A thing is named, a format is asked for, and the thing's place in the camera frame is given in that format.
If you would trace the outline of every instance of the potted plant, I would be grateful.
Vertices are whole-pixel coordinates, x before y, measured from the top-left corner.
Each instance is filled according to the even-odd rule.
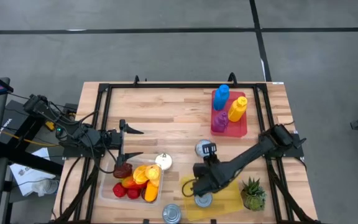
[[[244,188],[241,191],[242,203],[246,208],[252,211],[261,211],[265,208],[266,193],[259,186],[259,180],[255,181],[249,177],[248,185],[242,182]]]

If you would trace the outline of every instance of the gray floor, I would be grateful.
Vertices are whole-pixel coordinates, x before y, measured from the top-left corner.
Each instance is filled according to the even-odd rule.
[[[358,27],[358,1],[257,0],[261,26]],[[252,27],[248,1],[0,0],[0,29]],[[358,33],[264,34],[273,81],[285,82],[305,143],[319,219],[358,223]],[[0,35],[0,76],[20,95],[77,102],[84,81],[262,81],[244,34]],[[12,222],[46,222],[53,198],[15,203]]]

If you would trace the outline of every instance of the pink tray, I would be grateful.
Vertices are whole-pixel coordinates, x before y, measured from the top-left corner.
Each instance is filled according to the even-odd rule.
[[[238,91],[230,91],[229,99],[226,101],[226,105],[224,105],[223,110],[216,111],[213,107],[213,102],[215,98],[215,91],[212,92],[212,101],[211,101],[211,134],[216,136],[229,136],[229,137],[236,137],[241,138],[247,134],[247,111],[242,115],[241,119],[238,122],[231,122],[229,121],[229,124],[223,133],[216,133],[212,131],[212,122],[214,117],[221,111],[229,112],[229,109],[231,107],[231,104],[234,100],[238,99],[240,96],[246,96],[243,92]]]

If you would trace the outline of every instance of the white paper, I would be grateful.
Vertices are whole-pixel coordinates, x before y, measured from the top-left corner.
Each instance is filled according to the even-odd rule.
[[[39,149],[32,153],[35,156],[43,157],[44,159],[49,158],[48,149],[46,147]],[[26,183],[27,181],[37,181],[37,180],[44,180],[44,179],[52,179],[55,177],[53,174],[48,174],[46,172],[42,172],[39,170],[31,169],[30,167],[22,166],[19,164],[10,165],[13,176],[16,179],[16,182],[19,186],[20,191],[22,192],[23,196],[27,196],[31,194],[33,191],[31,189],[31,185],[33,183]]]

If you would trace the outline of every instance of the wooden tabletop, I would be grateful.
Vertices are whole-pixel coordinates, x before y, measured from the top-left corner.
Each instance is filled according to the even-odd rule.
[[[94,110],[98,82],[84,83],[77,119],[81,119]],[[291,123],[290,104],[285,86],[282,83],[267,83],[268,95],[272,107],[275,123]],[[101,198],[101,180],[103,173],[99,173],[98,187],[94,201],[92,223],[142,223],[149,219],[150,223],[163,223],[162,210],[169,203],[175,203],[182,209],[181,223],[188,223],[181,194],[180,179],[192,174],[195,162],[202,162],[194,151],[195,144],[200,139],[210,139],[218,147],[218,157],[221,161],[228,161],[257,143],[260,133],[254,94],[252,89],[232,89],[243,91],[248,99],[247,128],[248,133],[241,139],[212,136],[210,131],[211,93],[213,89],[203,88],[120,88],[113,89],[108,116],[108,129],[118,129],[118,121],[125,119],[134,129],[143,131],[142,135],[126,134],[125,152],[144,152],[140,159],[154,159],[156,155],[166,152],[173,158],[173,165],[164,173],[161,201],[154,207],[127,205]],[[262,93],[259,93],[264,114],[265,126],[268,127],[265,104]],[[103,106],[106,99],[104,93],[99,113],[97,128],[100,128]],[[294,131],[294,124],[288,125],[289,131]],[[75,159],[65,162],[62,178],[65,180],[67,172]],[[107,167],[111,157],[105,156],[101,167]],[[63,210],[69,206],[78,192],[84,159],[73,169],[66,186],[63,198]],[[305,168],[292,158],[284,158],[284,169],[288,188],[299,206],[311,218],[317,219],[313,199]],[[273,203],[270,194],[269,179],[265,160],[259,158],[246,166],[236,179],[239,183],[249,177],[260,178],[262,187],[267,193],[264,211],[252,212],[246,208],[239,212],[213,217],[218,223],[275,223]],[[60,184],[53,211],[58,215],[62,186]],[[280,207],[283,219],[287,219],[285,205],[279,193]],[[85,218],[88,193],[85,195],[81,218]],[[210,219],[198,220],[196,223],[210,223]]]

